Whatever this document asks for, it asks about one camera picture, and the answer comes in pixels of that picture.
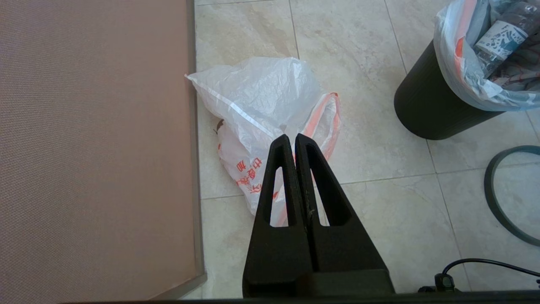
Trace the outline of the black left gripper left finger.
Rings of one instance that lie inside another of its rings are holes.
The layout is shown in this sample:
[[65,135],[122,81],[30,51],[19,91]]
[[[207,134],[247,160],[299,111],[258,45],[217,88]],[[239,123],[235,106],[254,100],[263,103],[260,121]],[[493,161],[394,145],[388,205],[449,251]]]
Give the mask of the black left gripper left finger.
[[[277,170],[282,169],[288,225],[270,224]],[[262,192],[243,271],[243,297],[285,298],[297,294],[296,281],[312,271],[302,198],[287,135],[272,142]]]

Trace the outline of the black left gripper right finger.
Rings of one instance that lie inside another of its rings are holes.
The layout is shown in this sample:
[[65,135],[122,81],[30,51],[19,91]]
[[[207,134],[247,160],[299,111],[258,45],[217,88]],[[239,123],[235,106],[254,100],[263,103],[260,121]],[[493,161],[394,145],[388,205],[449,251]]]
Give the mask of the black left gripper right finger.
[[320,148],[295,139],[312,271],[296,281],[300,296],[389,296],[389,270]]

